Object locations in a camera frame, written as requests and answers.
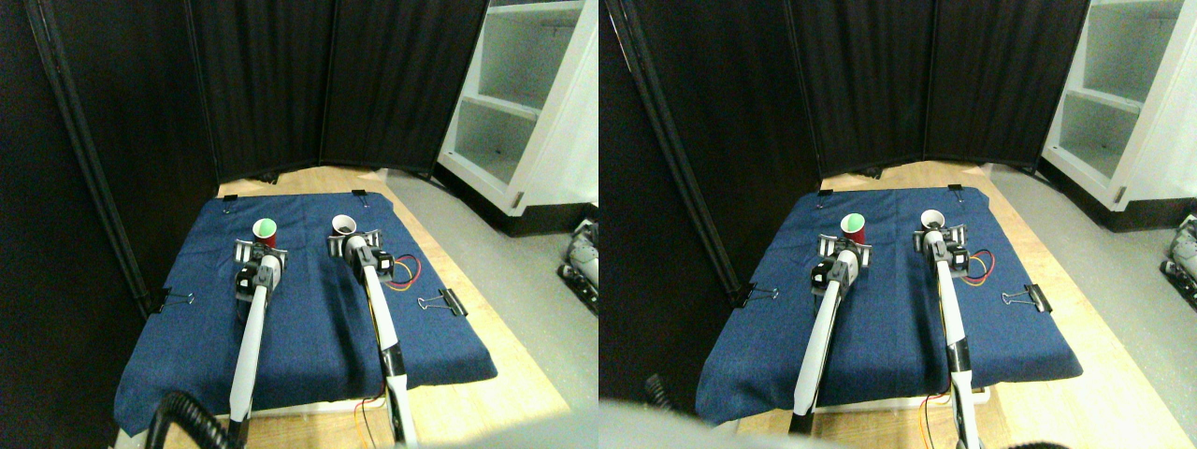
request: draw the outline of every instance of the black curtain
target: black curtain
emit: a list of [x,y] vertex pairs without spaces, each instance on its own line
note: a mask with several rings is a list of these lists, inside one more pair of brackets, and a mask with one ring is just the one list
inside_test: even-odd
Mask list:
[[107,447],[141,320],[32,22],[20,1],[0,2],[0,445]]
[[192,7],[220,181],[315,165],[333,2],[192,0]]
[[603,223],[600,239],[608,286],[598,317],[598,395],[644,401],[644,381],[658,374],[669,398],[693,413],[698,376],[731,308],[657,144],[606,2],[598,22],[598,188],[603,214],[616,218]]
[[824,177],[922,158],[932,1],[791,1]]
[[1033,166],[1087,0],[940,1],[926,158]]
[[150,292],[217,189],[187,19],[178,1],[53,2],[90,141]]
[[616,4],[676,177],[706,223],[716,263],[742,289],[794,202],[819,186],[789,5]]
[[485,0],[339,1],[321,163],[431,172]]

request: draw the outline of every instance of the blue cloth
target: blue cloth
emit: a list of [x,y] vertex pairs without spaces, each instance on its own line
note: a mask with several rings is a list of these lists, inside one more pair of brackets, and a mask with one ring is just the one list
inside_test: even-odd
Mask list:
[[[984,285],[953,280],[972,353],[973,387],[1080,376],[1081,364],[1050,314],[1002,302],[1002,292],[1023,291],[1031,279],[990,213],[989,198],[974,188],[960,196],[964,202],[946,188],[836,192],[822,198],[824,208],[815,207],[815,194],[800,199],[753,275],[759,287],[777,287],[780,296],[752,301],[731,314],[703,368],[698,414],[723,423],[794,408],[794,387],[821,301],[810,293],[809,280],[821,260],[818,237],[839,236],[839,220],[852,212],[867,220],[873,259],[840,303],[819,405],[948,389],[936,280],[913,248],[912,233],[928,208],[942,212],[949,226],[967,225],[970,251],[989,249],[997,257]],[[988,256],[978,257],[989,263]],[[983,272],[976,261],[970,269],[972,275]]]
[[[259,218],[278,223],[277,247],[288,251],[286,272],[266,309],[254,408],[373,396],[383,384],[378,344],[365,292],[350,265],[328,256],[332,218],[347,214],[358,230],[382,230],[382,247],[424,265],[405,292],[383,287],[408,371],[409,388],[497,376],[490,351],[464,317],[421,310],[417,298],[437,296],[440,278],[395,217],[384,196],[370,207],[352,194],[249,196],[208,201],[192,227],[166,286],[195,293],[190,305],[170,305],[146,322],[116,390],[116,423],[129,435],[150,425],[170,390],[190,393],[208,411],[229,413],[229,392],[244,323],[237,317],[233,239],[253,241]],[[225,214],[229,205],[231,213]],[[415,265],[406,260],[412,271]],[[407,279],[396,267],[395,278]],[[180,298],[169,298],[171,302]]]

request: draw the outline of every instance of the shelf compartment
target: shelf compartment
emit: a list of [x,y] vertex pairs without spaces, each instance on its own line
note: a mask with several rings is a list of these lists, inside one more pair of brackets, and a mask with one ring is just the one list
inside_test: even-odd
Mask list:
[[454,151],[510,184],[536,122],[470,101],[458,108]]
[[524,120],[536,121],[536,119],[540,117],[540,109],[525,107],[516,102],[509,102],[503,98],[494,98],[481,93],[463,93],[461,96],[461,101],[504,111],[515,115],[517,117],[522,117]]
[[1090,102],[1098,102],[1107,107],[1118,108],[1135,115],[1138,115],[1138,113],[1143,110],[1143,102],[1136,102],[1130,98],[1123,98],[1113,93],[1100,92],[1092,89],[1069,89],[1068,95],[1077,96]]
[[1063,114],[1059,147],[1112,178],[1138,114],[1080,95],[1064,97]]
[[529,2],[492,6],[486,10],[491,18],[504,18],[534,25],[573,26],[582,13],[582,0]]
[[490,8],[478,92],[542,109],[581,13],[581,1]]
[[1089,10],[1084,87],[1146,102],[1180,5],[1180,1],[1095,2]]

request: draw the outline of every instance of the paper cup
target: paper cup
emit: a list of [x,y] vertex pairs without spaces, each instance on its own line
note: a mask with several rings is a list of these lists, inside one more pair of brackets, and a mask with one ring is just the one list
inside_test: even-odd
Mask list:
[[839,220],[839,230],[844,231],[844,237],[852,242],[864,244],[864,216],[850,213]]
[[943,227],[943,225],[946,224],[943,214],[934,208],[923,211],[923,214],[918,218],[918,220],[923,223],[924,231]]
[[269,218],[254,222],[254,241],[274,248],[274,237],[278,236],[279,225]]
[[350,216],[336,216],[333,217],[333,233],[334,236],[347,236],[358,230],[358,222],[354,222]]

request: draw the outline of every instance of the cable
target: cable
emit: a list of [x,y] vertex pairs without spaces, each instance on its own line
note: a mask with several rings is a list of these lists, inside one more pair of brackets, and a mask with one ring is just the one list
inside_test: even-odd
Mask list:
[[[415,274],[412,274],[412,268],[411,267],[408,267],[403,262],[400,262],[403,259],[411,259],[411,260],[415,261]],[[424,272],[424,262],[420,262],[420,259],[417,257],[417,256],[413,256],[411,254],[405,254],[405,255],[401,255],[399,257],[395,257],[395,263],[402,265],[403,268],[407,269],[408,280],[402,281],[402,283],[387,281],[387,286],[390,287],[390,290],[394,290],[394,291],[407,291],[407,289],[412,287],[412,284],[415,284],[417,279],[420,279],[420,273]]]
[[192,437],[196,445],[205,449],[227,449],[244,447],[245,442],[236,441],[229,431],[220,426],[212,413],[208,413],[195,398],[183,392],[170,392],[158,402],[150,429],[146,431],[146,447],[162,448],[166,443],[166,433],[171,423],[177,424]]
[[358,407],[361,407],[361,405],[365,402],[366,400],[363,399],[361,402],[358,402],[358,405],[353,406],[353,427],[358,430],[358,439],[361,439],[361,449],[370,449],[370,447],[366,445],[366,437],[361,435],[361,424],[358,423]]
[[928,413],[928,409],[931,408],[931,407],[930,406],[925,406],[926,401],[930,400],[930,399],[931,399],[931,396],[928,395],[926,399],[923,400],[923,404],[924,404],[924,407],[923,407],[923,421],[926,423],[926,441],[931,443],[931,449],[935,449],[935,437],[931,436],[931,417]]
[[[403,269],[407,269],[407,278],[411,280],[403,284],[388,281],[387,287],[394,291],[407,291],[407,289],[412,287],[411,283],[415,280],[415,277],[412,274],[412,267],[408,267],[407,263],[400,262],[397,260],[395,261],[395,265],[403,267]],[[396,289],[395,287],[396,285],[402,286],[402,289]]]
[[976,260],[977,263],[980,263],[982,269],[984,269],[986,272],[986,274],[982,274],[980,278],[964,277],[964,278],[961,278],[961,280],[964,280],[965,284],[972,285],[974,287],[979,287],[982,284],[985,284],[985,279],[988,279],[988,277],[989,277],[989,267],[985,266],[985,261],[980,260],[980,257],[970,256],[968,259],[970,260]]
[[[361,404],[366,404],[366,400],[363,399]],[[366,407],[361,407],[361,420],[366,421],[366,433],[370,433],[370,447],[377,449],[378,444],[373,442],[373,432],[370,431],[370,419],[366,418]]]
[[926,395],[926,398],[923,399],[923,402],[920,402],[918,405],[918,412],[919,412],[918,413],[918,432],[923,436],[923,449],[926,449],[926,433],[930,433],[930,431],[931,431],[930,419],[925,420],[928,424],[926,424],[925,429],[923,427],[923,423],[924,423],[923,418],[926,418],[926,401],[929,399],[931,399],[931,395]]
[[[986,266],[985,262],[980,257],[977,257],[977,255],[979,255],[982,253],[989,254],[989,266]],[[968,259],[970,260],[976,260],[977,262],[979,262],[980,266],[982,266],[982,268],[984,268],[984,273],[980,277],[977,277],[977,278],[966,275],[966,277],[961,278],[961,280],[964,280],[965,284],[972,285],[974,287],[979,287],[982,284],[985,284],[985,280],[989,279],[990,274],[994,274],[994,268],[997,267],[997,257],[994,256],[994,253],[991,253],[990,250],[982,249],[982,250],[979,250],[977,253],[973,253],[971,256],[968,256]]]

